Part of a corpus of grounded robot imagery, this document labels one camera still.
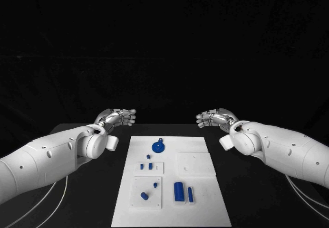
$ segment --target white cable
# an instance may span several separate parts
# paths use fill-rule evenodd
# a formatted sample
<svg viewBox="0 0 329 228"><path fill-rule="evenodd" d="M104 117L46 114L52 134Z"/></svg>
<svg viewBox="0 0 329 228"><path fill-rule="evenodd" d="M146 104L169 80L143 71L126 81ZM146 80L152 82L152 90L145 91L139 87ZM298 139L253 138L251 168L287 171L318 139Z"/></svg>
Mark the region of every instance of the white cable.
<svg viewBox="0 0 329 228"><path fill-rule="evenodd" d="M305 196L309 200L312 200L316 204L319 204L322 207L325 207L325 208L329 209L329 206L324 205L322 203L319 203L318 201L315 201L312 198L309 198L309 197L305 195L305 193L302 192L302 190L299 189L299 187L295 185L293 181L292 181L292 184L293 184L295 188L299 190L299 192L303 194L303 196Z"/></svg>
<svg viewBox="0 0 329 228"><path fill-rule="evenodd" d="M36 204L36 206L29 210L29 212L10 224L7 225L5 228L9 228L13 224L16 224L25 217L26 215L32 212L32 210L38 207L38 205L42 203L42 201L45 200L46 196L49 195L52 189L54 189L54 186L55 186L57 182L54 183L52 185L52 188L49 189L46 195L44 196L42 200L39 201L39 203Z"/></svg>
<svg viewBox="0 0 329 228"><path fill-rule="evenodd" d="M286 175L286 177L287 177L287 180L289 180L289 183L290 183L290 185L292 185L292 187L293 187L293 184L292 184L292 180L289 179L289 176ZM305 203L311 206L311 204L306 202L306 200L303 199L303 197L302 197L302 195L299 194L299 192L298 192L298 190L295 189L295 191L296 191L296 193L298 193L298 195L300 196L300 199L305 201ZM316 213L326 219L326 220L329 220L329 218L311 206L311 208L316 211Z"/></svg>
<svg viewBox="0 0 329 228"><path fill-rule="evenodd" d="M65 183L64 196L65 196L65 192L67 192L67 186L68 186L68 182ZM62 203L64 196L62 196L62 199L61 199L59 204L58 204L58 206L57 206L57 209L58 209L58 207L59 207L59 205L61 205L61 203ZM36 228L39 228L39 227L44 225L44 223L48 221L48 219L38 225Z"/></svg>

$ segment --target black background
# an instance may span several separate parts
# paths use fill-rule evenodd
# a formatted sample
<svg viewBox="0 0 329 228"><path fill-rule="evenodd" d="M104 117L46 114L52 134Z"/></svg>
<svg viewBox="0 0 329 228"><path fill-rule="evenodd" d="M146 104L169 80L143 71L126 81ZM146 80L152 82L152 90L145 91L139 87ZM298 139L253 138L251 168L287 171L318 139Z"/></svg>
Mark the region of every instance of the black background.
<svg viewBox="0 0 329 228"><path fill-rule="evenodd" d="M107 108L143 124L240 119L329 144L328 1L10 1L0 156ZM328 189L316 185L328 200Z"/></svg>

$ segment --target black table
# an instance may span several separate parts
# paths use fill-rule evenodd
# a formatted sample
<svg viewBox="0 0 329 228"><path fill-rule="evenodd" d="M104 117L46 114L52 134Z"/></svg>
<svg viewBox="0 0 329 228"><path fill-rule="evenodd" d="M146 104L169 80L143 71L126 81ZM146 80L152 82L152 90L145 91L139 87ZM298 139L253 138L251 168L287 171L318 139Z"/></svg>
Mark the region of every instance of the black table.
<svg viewBox="0 0 329 228"><path fill-rule="evenodd" d="M51 133L88 125L61 124ZM329 227L329 221L316 214L299 198L286 176L244 156L235 148L225 151L218 127L198 128L197 124L134 124L111 132L120 139L117 150L104 151L68 176L68 188L58 211L42 228L109 228L116 208L121 176L132 135L204 137L217 171L220 189L234 228L244 227ZM292 178L305 193L326 204L309 182ZM13 228L35 228L52 214L62 198L67 178L32 213ZM44 198L51 186L29 191L0 205L0 227L9 225Z"/></svg>

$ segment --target robotic hand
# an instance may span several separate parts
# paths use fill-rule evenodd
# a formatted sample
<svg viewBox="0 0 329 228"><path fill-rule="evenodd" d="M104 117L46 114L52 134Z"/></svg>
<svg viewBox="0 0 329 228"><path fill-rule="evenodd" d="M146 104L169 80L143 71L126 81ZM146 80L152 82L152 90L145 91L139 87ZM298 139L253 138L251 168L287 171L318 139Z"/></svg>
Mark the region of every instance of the robotic hand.
<svg viewBox="0 0 329 228"><path fill-rule="evenodd" d="M202 112L197 119L201 128L220 126L228 133L220 139L225 150L235 147L283 174L329 188L329 147L315 139L285 128L240 121L224 108Z"/></svg>
<svg viewBox="0 0 329 228"><path fill-rule="evenodd" d="M0 159L0 204L26 191L58 182L107 148L116 150L114 127L136 122L136 110L107 109L94 124L51 134Z"/></svg>

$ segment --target robotic arm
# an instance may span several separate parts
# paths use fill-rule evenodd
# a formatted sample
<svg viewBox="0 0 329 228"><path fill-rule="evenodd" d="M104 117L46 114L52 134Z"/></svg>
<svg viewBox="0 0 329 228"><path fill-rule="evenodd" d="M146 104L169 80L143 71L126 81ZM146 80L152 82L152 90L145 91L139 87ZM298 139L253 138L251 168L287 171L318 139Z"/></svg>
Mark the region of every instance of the robotic arm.
<svg viewBox="0 0 329 228"><path fill-rule="evenodd" d="M261 159L283 174L329 188L329 147L308 135L257 122L240 121L220 108L197 116L198 126L220 126L228 133L220 139L225 150Z"/></svg>
<svg viewBox="0 0 329 228"><path fill-rule="evenodd" d="M107 148L116 150L116 126L136 122L136 110L107 109L94 124L51 134L0 159L0 204L22 193L58 182Z"/></svg>

